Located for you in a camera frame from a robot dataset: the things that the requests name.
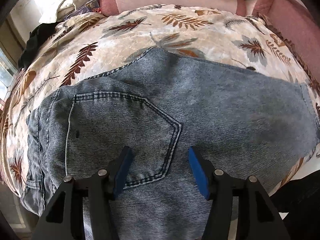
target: black cloth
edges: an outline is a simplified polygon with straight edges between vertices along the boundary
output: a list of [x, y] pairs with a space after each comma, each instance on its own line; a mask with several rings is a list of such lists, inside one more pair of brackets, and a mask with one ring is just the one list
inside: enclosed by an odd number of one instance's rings
[[55, 27], [57, 24], [58, 22], [49, 24], [42, 23], [30, 33], [30, 38], [26, 43], [26, 48], [18, 60], [19, 70], [22, 68], [27, 69], [31, 65], [40, 46], [55, 33]]
[[283, 221], [291, 240], [319, 238], [320, 170], [288, 182], [271, 200], [279, 212], [289, 213]]

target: metal screw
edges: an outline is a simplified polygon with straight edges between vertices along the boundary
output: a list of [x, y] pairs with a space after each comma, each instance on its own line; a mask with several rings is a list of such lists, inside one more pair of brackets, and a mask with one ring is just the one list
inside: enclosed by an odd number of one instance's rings
[[250, 176], [250, 177], [249, 177], [249, 180], [250, 180], [251, 182], [253, 182], [253, 183], [258, 181], [255, 176]]
[[104, 175], [106, 175], [108, 172], [106, 171], [106, 170], [100, 170], [100, 171], [98, 171], [98, 175], [99, 176], [104, 176]]
[[223, 170], [215, 170], [214, 174], [221, 176], [221, 175], [223, 175]]
[[67, 176], [63, 177], [63, 181], [66, 182], [66, 183], [70, 182], [71, 180], [72, 180], [72, 176], [70, 176], [70, 175], [67, 175]]

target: leaf-patterned blanket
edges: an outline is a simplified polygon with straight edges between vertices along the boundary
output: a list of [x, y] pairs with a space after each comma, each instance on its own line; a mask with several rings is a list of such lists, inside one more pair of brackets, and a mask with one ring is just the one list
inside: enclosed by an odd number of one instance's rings
[[[26, 119], [30, 112], [60, 86], [119, 68], [148, 48], [161, 47], [312, 86], [285, 44], [255, 17], [200, 7], [152, 5], [109, 18], [100, 13], [75, 16], [56, 30], [12, 91], [4, 117], [1, 175], [18, 196], [25, 188], [29, 168]], [[315, 112], [320, 113], [319, 96], [311, 87], [309, 93]], [[302, 163], [300, 160], [293, 167], [284, 182]]]

